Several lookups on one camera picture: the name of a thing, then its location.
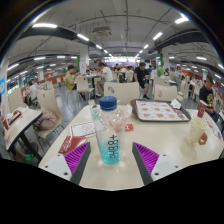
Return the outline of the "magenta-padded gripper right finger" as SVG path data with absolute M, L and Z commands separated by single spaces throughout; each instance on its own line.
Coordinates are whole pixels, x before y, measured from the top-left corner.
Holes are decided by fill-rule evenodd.
M 132 145 L 132 153 L 145 185 L 182 169 L 167 154 L 158 154 L 136 142 Z

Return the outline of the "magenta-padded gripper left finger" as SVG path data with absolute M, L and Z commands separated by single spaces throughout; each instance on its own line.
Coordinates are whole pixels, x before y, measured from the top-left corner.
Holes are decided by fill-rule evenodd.
M 84 143 L 65 155 L 56 154 L 42 166 L 42 169 L 72 183 L 79 184 L 90 152 L 90 143 Z

